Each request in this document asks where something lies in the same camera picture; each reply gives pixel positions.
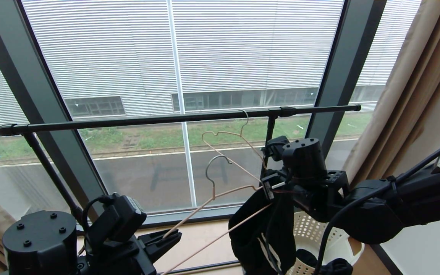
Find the building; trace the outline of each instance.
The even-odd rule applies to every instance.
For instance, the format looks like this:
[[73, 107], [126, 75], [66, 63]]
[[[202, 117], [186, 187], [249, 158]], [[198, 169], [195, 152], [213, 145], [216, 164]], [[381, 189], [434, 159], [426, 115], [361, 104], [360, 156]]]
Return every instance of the building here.
[[[311, 105], [342, 0], [23, 0], [75, 119]], [[388, 0], [351, 101], [374, 108], [420, 0]], [[0, 125], [27, 123], [0, 73]]]

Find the black metal rod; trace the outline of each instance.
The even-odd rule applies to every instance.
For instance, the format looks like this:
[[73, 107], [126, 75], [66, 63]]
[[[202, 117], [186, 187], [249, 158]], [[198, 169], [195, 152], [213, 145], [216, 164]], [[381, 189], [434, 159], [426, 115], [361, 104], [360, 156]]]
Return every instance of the black metal rod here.
[[209, 269], [209, 268], [215, 268], [215, 267], [221, 267], [221, 266], [227, 266], [227, 265], [235, 265], [239, 264], [239, 261], [230, 261], [230, 262], [223, 262], [223, 263], [216, 263], [216, 264], [209, 264], [209, 265], [202, 265], [202, 266], [195, 266], [190, 268], [184, 268], [184, 269], [178, 269], [173, 270], [169, 272], [169, 274], [176, 274], [176, 273], [183, 273], [183, 272], [191, 272], [191, 271], [197, 271], [197, 270], [203, 270], [203, 269]]
[[61, 179], [55, 172], [54, 167], [52, 167], [52, 164], [50, 163], [49, 159], [47, 159], [44, 150], [42, 150], [42, 148], [40, 147], [40, 144], [37, 138], [35, 137], [35, 135], [33, 133], [26, 133], [26, 134], [22, 134], [22, 136], [25, 137], [26, 142], [28, 143], [28, 145], [30, 145], [33, 152], [35, 152], [35, 155], [37, 155], [37, 158], [39, 159], [40, 163], [42, 163], [42, 166], [45, 168], [45, 171], [47, 171], [47, 174], [50, 176], [50, 179], [54, 182], [54, 185], [56, 186], [57, 190], [59, 190], [59, 192], [61, 193], [62, 197], [64, 198], [64, 200], [66, 201], [67, 205], [70, 208], [71, 214], [74, 216], [74, 218], [76, 218], [76, 220], [79, 223], [81, 223], [82, 215], [83, 215], [82, 209], [72, 199], [71, 195], [67, 191]]
[[[361, 105], [346, 105], [333, 107], [281, 107], [268, 110], [248, 111], [249, 117], [264, 117], [264, 116], [292, 116], [301, 113], [331, 113], [331, 112], [345, 112], [345, 111], [359, 111]], [[117, 127], [117, 126], [132, 126], [132, 125], [147, 125], [147, 124], [162, 124], [162, 123], [177, 123], [184, 121], [204, 121], [204, 120], [228, 120], [233, 118], [245, 118], [246, 114], [243, 111], [234, 112], [219, 112], [219, 113], [196, 113], [192, 115], [162, 115], [150, 116], [143, 118], [127, 118], [124, 120], [91, 120], [91, 121], [67, 121], [61, 123], [46, 123], [46, 124], [28, 124], [28, 125], [4, 125], [0, 127], [0, 136], [17, 136], [25, 133], [37, 133], [45, 131], [59, 131], [59, 130], [74, 130], [86, 128], [101, 128], [101, 127]]]
[[[276, 124], [276, 118], [278, 118], [278, 117], [277, 116], [270, 116], [269, 119], [267, 120], [266, 142], [264, 143], [264, 145], [267, 145], [267, 142], [273, 138], [274, 125]], [[269, 157], [264, 156], [264, 164], [266, 165], [266, 167], [267, 167], [268, 161], [269, 161]], [[260, 178], [264, 177], [264, 172], [266, 172], [266, 170], [264, 169], [264, 165], [262, 165], [260, 167]]]

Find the white road line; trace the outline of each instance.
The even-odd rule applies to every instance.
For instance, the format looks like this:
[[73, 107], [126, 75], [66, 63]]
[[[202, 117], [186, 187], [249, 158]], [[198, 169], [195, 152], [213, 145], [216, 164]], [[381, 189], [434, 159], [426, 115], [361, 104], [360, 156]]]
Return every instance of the white road line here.
[[[334, 142], [339, 141], [356, 141], [358, 139], [337, 139]], [[254, 146], [254, 148], [262, 148], [263, 146]], [[230, 151], [230, 150], [242, 150], [242, 149], [249, 149], [249, 146], [245, 147], [236, 147], [236, 148], [221, 148], [218, 149], [219, 151]], [[191, 153], [203, 153], [203, 152], [213, 152], [212, 149], [208, 150], [197, 150], [197, 151], [191, 151]], [[131, 159], [131, 158], [143, 158], [143, 157], [156, 157], [159, 155], [179, 155], [184, 154], [184, 152], [169, 152], [169, 153], [155, 153], [155, 154], [147, 154], [147, 155], [123, 155], [120, 157], [106, 157], [106, 158], [95, 158], [93, 160], [118, 160], [118, 159]], [[21, 163], [21, 164], [7, 164], [7, 165], [0, 165], [0, 168], [3, 167], [29, 167], [32, 165], [41, 165], [40, 162], [32, 162], [32, 163]]]

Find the black cylinder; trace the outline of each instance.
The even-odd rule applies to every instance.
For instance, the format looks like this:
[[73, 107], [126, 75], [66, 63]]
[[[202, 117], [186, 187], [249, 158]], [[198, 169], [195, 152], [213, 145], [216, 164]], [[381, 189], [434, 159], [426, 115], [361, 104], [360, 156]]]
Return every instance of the black cylinder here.
[[295, 183], [327, 176], [325, 159], [318, 139], [297, 139], [286, 144], [283, 146], [281, 158]]
[[3, 235], [10, 275], [75, 273], [76, 244], [76, 220], [61, 211], [23, 216]]

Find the basket handle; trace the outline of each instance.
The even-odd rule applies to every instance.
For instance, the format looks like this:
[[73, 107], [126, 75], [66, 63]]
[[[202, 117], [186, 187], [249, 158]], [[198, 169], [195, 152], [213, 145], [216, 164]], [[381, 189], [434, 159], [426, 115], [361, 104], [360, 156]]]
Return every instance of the basket handle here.
[[351, 259], [351, 261], [349, 262], [349, 264], [351, 264], [351, 266], [353, 266], [354, 264], [356, 264], [356, 262], [358, 261], [359, 257], [361, 256], [361, 254], [363, 254], [364, 251], [364, 243], [361, 243], [361, 250], [356, 253], [353, 258]]

